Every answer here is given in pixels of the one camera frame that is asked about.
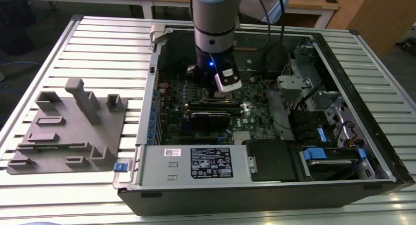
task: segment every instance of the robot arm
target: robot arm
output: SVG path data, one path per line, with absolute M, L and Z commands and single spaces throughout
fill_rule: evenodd
M 266 0 L 269 16 L 276 16 L 278 0 Z M 241 87 L 241 80 L 233 58 L 234 23 L 238 9 L 260 20 L 264 12 L 258 0 L 192 0 L 194 23 L 196 67 L 214 81 L 221 92 Z

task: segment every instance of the black cable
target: black cable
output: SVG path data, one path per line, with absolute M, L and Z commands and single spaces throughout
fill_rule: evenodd
M 189 16 L 190 16 L 190 21 L 193 21 L 193 10 L 192 10 L 192 0 L 189 0 Z
M 300 99 L 298 103 L 294 106 L 294 110 L 298 108 L 298 106 L 308 100 L 309 97 L 312 97 L 312 95 L 316 93 L 316 91 L 320 89 L 320 87 L 322 87 L 324 82 L 320 81 L 320 83 L 313 87 L 313 89 L 310 90 L 310 92 L 306 94 L 306 96 L 302 97 L 302 99 Z
M 282 15 L 285 13 L 285 4 L 284 4 L 284 0 L 278 0 L 278 2 L 280 2 L 280 10 L 281 10 L 281 16 L 280 17 L 282 17 Z M 281 42 L 284 40 L 284 34 L 285 34 L 285 27 L 281 26 L 281 29 L 280 29 L 280 39 L 278 39 L 278 45 L 280 46 L 281 46 Z
M 277 123 L 277 121 L 274 120 L 274 118 L 270 116 L 270 118 L 272 118 L 272 120 L 273 120 L 273 122 L 281 127 L 281 128 L 284 128 L 284 129 L 288 129 L 288 130 L 290 130 L 292 131 L 292 129 L 290 128 L 286 128 L 285 126 L 282 126 L 280 123 Z
M 264 45 L 262 45 L 260 48 L 257 48 L 257 49 L 254 50 L 256 52 L 257 52 L 257 51 L 261 51 L 261 50 L 266 47 L 268 42 L 269 42 L 269 40 L 270 40 L 270 20 L 269 20 L 269 18 L 268 18 L 268 12 L 266 12 L 265 5 L 264 5 L 264 3 L 262 3 L 262 0 L 258 0 L 258 2 L 260 2 L 260 5 L 261 5 L 261 8 L 262 8 L 262 11 L 264 11 L 264 14 L 265 14 L 265 20 L 266 20 L 266 40 L 265 40 Z
M 280 3 L 280 10 L 281 10 L 281 16 L 285 13 L 285 6 L 284 6 L 284 1 L 278 0 Z M 282 40 L 284 40 L 284 34 L 285 34 L 285 27 L 281 26 L 280 27 L 280 37 L 278 37 L 278 41 L 276 44 L 273 44 L 269 48 L 265 49 L 265 51 L 262 52 L 262 56 L 261 56 L 261 68 L 264 70 L 264 73 L 266 73 L 266 56 L 269 54 L 269 52 L 273 50 L 274 47 L 277 47 L 277 49 L 282 48 L 286 52 L 286 48 L 284 47 Z M 290 53 L 288 52 L 288 61 L 290 61 Z

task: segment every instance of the blue latch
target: blue latch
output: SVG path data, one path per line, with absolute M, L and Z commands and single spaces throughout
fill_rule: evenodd
M 366 158 L 366 154 L 365 154 L 364 149 L 358 149 L 358 155 L 360 155 L 360 159 Z
M 324 130 L 322 130 L 321 128 L 317 128 L 317 133 L 318 133 L 318 135 L 320 135 L 320 140 L 321 140 L 322 142 L 326 142 L 328 139 L 326 139 Z
M 324 148 L 308 148 L 304 152 L 305 160 L 326 159 Z
M 128 163 L 116 163 L 113 171 L 114 172 L 128 172 L 129 171 L 129 164 Z

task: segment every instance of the floor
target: floor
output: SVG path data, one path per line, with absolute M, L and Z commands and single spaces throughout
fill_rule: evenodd
M 36 23 L 26 28 L 28 35 L 34 43 L 34 50 L 22 56 L 10 56 L 0 50 L 0 65 L 14 61 L 33 61 L 42 63 L 58 36 L 73 14 L 89 16 L 126 17 L 132 14 L 136 18 L 142 17 L 140 7 L 112 4 L 58 3 L 58 10 L 52 11 L 46 2 L 30 2 L 32 11 L 36 15 Z M 189 20 L 185 8 L 156 8 L 156 18 Z M 252 19 L 244 22 L 256 23 Z M 401 51 L 400 47 L 392 48 L 382 62 L 389 68 L 404 89 L 416 100 L 416 56 Z M 18 103 L 26 87 L 37 73 L 38 66 L 33 64 L 12 64 L 0 67 L 0 72 L 6 79 L 0 82 L 0 128 L 2 127 L 14 106 Z

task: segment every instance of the warning label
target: warning label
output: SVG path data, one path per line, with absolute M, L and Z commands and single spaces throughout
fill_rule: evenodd
M 193 179 L 232 177 L 229 148 L 190 149 L 190 176 Z
M 164 156 L 165 157 L 180 157 L 181 156 L 181 149 L 164 149 Z

